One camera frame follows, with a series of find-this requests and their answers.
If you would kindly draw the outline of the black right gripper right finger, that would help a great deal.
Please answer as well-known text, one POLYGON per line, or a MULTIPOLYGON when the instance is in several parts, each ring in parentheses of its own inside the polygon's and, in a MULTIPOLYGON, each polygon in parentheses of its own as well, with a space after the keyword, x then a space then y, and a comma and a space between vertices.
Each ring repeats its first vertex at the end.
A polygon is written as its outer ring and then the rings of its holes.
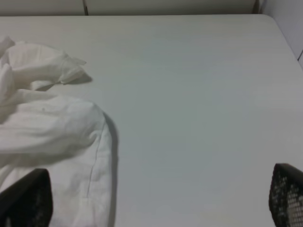
POLYGON ((287 163, 275 164, 268 205, 276 227, 301 227, 303 172, 287 163))

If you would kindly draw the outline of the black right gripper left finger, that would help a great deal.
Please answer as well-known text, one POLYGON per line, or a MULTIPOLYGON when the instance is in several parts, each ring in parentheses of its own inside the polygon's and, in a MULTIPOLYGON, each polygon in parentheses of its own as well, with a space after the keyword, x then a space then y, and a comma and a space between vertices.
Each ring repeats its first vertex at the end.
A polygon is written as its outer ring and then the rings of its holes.
POLYGON ((49 172, 34 169, 0 193, 2 227, 47 227, 53 215, 49 172))

